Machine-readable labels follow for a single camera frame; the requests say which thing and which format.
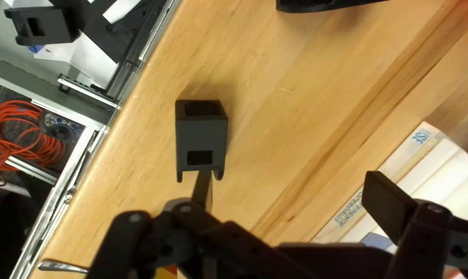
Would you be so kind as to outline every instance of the black device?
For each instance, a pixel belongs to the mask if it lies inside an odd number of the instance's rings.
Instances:
[[[184,170],[212,170],[221,179],[228,116],[220,100],[175,102],[176,181]]]
[[[14,21],[18,44],[65,43],[77,34],[77,26],[59,7],[14,7],[4,15]]]
[[[276,6],[277,10],[282,12],[316,12],[367,4],[375,1],[382,0],[276,0]]]
[[[362,206],[398,244],[392,255],[361,243],[268,246],[235,224],[207,213],[210,172],[200,172],[189,201],[170,201],[158,217],[117,215],[88,279],[139,279],[176,265],[192,279],[437,279],[444,265],[468,277],[468,220],[435,203],[412,199],[381,172],[367,172]]]

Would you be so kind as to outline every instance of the black block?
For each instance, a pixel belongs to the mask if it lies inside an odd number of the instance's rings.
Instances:
[[[77,27],[57,7],[15,7],[6,9],[17,29],[18,44],[48,44],[73,41]]]
[[[221,179],[228,116],[218,100],[175,102],[176,181],[184,170],[212,170]]]

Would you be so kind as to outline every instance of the wire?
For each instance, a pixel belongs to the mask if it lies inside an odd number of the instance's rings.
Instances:
[[[32,164],[51,167],[62,161],[65,145],[54,136],[42,131],[38,119],[42,110],[26,100],[7,100],[0,103],[0,186],[4,186],[1,173],[17,172],[4,161],[9,156],[26,159]],[[17,136],[6,136],[7,125],[21,127]]]

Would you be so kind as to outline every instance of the wood grain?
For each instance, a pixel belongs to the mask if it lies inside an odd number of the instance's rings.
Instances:
[[[190,195],[193,173],[175,181],[178,97],[215,97],[229,114],[214,213],[271,241],[310,240],[362,170],[452,94],[410,91],[466,29],[457,0],[302,15],[268,0],[184,0],[43,255],[90,265],[117,212]]]

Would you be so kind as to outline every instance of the wooden tabletop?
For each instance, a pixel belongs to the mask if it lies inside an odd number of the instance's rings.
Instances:
[[[466,32],[465,0],[299,15],[272,0],[183,0],[43,257],[88,266],[116,213],[190,195],[193,172],[175,181],[176,99],[220,99],[229,116],[212,212],[271,243],[310,240],[426,116],[468,120],[468,102],[449,110],[468,94],[468,74],[449,75],[468,66],[452,54]]]

